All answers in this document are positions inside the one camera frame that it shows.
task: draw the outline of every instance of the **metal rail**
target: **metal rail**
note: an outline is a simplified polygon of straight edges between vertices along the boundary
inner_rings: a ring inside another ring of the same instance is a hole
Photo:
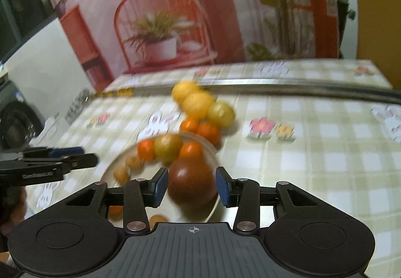
[[[200,86],[215,94],[310,96],[401,104],[401,91],[374,86],[303,79],[215,79],[200,80]],[[116,96],[168,96],[175,83],[123,88],[94,93],[90,99]]]

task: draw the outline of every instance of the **chair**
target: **chair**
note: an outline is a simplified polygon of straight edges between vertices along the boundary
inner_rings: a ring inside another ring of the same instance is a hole
[[[169,13],[185,17],[193,27],[177,37],[177,53],[171,59],[150,56],[146,44],[130,39],[137,33],[132,22],[150,14]],[[217,52],[212,50],[208,18],[199,0],[123,0],[114,15],[114,29],[128,66],[128,73],[152,72],[195,65],[213,64]]]

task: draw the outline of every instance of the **white plate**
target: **white plate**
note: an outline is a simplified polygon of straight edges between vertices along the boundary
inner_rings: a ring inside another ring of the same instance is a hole
[[[216,168],[219,166],[219,161],[217,159],[217,150],[216,148],[203,137],[193,134],[191,132],[180,132],[178,135],[181,137],[183,143],[187,143],[189,141],[196,141],[202,145],[203,154],[205,156],[205,160],[213,170],[213,176],[215,176]],[[126,157],[137,155],[137,144],[129,147],[125,151],[123,151],[120,155],[116,157],[116,159],[111,163],[108,169],[105,171],[102,177],[102,181],[107,182],[109,187],[119,187],[120,184],[116,181],[113,176],[114,169],[119,166],[125,166]],[[144,169],[141,172],[132,171],[130,175],[130,180],[134,180],[137,178],[151,179],[156,172],[163,167],[162,163],[159,161],[154,161],[151,163],[145,163]],[[206,223],[212,214],[215,212],[218,204],[220,202],[220,197],[217,195],[216,198],[212,200],[207,206],[202,209],[197,209],[196,211],[183,211],[178,205],[176,205],[170,197],[168,193],[164,195],[163,201],[159,208],[146,208],[146,213],[148,214],[148,218],[153,215],[163,215],[165,218],[169,220],[169,222],[175,223]],[[122,219],[119,221],[111,222],[115,226],[122,227],[123,221]]]

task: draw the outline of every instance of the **crosshair symbol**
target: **crosshair symbol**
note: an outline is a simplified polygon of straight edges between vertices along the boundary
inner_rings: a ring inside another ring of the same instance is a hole
[[[191,233],[193,233],[193,234],[195,234],[195,233],[197,233],[197,232],[199,232],[199,231],[201,231],[201,229],[199,229],[198,227],[191,227],[190,229],[187,229],[187,230],[189,230]]]

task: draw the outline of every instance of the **yellow board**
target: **yellow board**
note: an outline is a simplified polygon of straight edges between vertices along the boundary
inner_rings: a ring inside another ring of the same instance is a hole
[[[358,0],[358,58],[371,59],[401,89],[401,0]]]

